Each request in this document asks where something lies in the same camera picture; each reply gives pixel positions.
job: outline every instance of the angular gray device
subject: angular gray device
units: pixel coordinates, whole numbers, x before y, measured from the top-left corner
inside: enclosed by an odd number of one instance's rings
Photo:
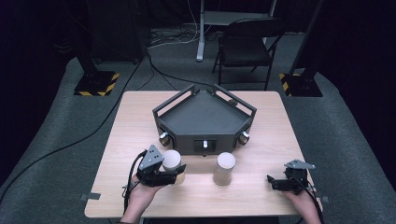
[[[203,156],[245,145],[256,111],[216,84],[206,91],[190,85],[152,110],[163,146],[171,144],[181,155]]]

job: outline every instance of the hand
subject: hand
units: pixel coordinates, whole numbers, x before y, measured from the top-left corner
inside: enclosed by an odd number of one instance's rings
[[[304,190],[299,195],[295,195],[291,191],[282,191],[282,193],[291,201],[294,208],[305,220],[306,224],[321,223],[318,216],[318,210],[308,193]]]
[[[136,175],[132,177],[132,181],[137,182],[139,179]],[[142,184],[138,184],[131,192],[129,197],[129,205],[122,216],[121,222],[127,223],[139,223],[139,219],[145,212],[146,208],[149,207],[152,200],[154,199],[155,193],[165,186],[148,187]]]

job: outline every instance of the wooden table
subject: wooden table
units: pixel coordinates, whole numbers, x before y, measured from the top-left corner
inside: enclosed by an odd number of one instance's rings
[[[94,180],[92,193],[99,200],[88,200],[87,217],[121,217],[123,186],[137,155],[157,147],[158,133],[152,109],[175,91],[127,91],[120,102],[106,149]],[[161,189],[143,217],[235,217],[295,215],[290,202],[280,191],[272,190],[267,175],[285,178],[284,163],[303,154],[291,128],[285,107],[277,92],[233,91],[257,108],[250,140],[233,152],[236,165],[229,186],[217,186],[212,179],[217,156],[182,156],[187,164],[181,185]]]

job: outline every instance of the light wood tabletop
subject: light wood tabletop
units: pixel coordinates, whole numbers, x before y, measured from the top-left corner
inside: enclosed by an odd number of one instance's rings
[[[123,94],[89,199],[87,217],[121,217],[123,186],[137,155],[151,145],[161,153],[152,109],[176,91],[127,91]],[[213,182],[216,155],[182,156],[187,164],[185,181],[161,189],[143,217],[237,217],[296,215],[291,203],[280,191],[272,190],[266,176],[285,178],[284,164],[304,161],[281,98],[274,91],[233,91],[233,94],[257,108],[245,146],[233,151],[236,165],[228,186]]]

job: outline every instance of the chair seat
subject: chair seat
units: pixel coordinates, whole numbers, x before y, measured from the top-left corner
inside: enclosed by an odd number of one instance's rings
[[[271,56],[260,37],[228,37],[223,41],[223,57],[225,67],[267,66]]]

